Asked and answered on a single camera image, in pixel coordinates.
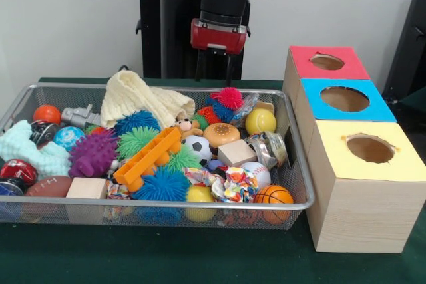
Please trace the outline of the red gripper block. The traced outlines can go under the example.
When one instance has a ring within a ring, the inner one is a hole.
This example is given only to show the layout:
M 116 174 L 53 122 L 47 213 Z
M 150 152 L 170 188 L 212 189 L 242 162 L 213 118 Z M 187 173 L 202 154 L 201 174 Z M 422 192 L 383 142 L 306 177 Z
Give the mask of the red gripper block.
M 190 43 L 198 50 L 195 81 L 200 82 L 204 78 L 206 70 L 206 53 L 208 49 L 221 50 L 227 55 L 226 86 L 231 87 L 233 67 L 233 55 L 239 55 L 244 48 L 248 32 L 247 27 L 226 27 L 207 23 L 200 19 L 191 22 Z

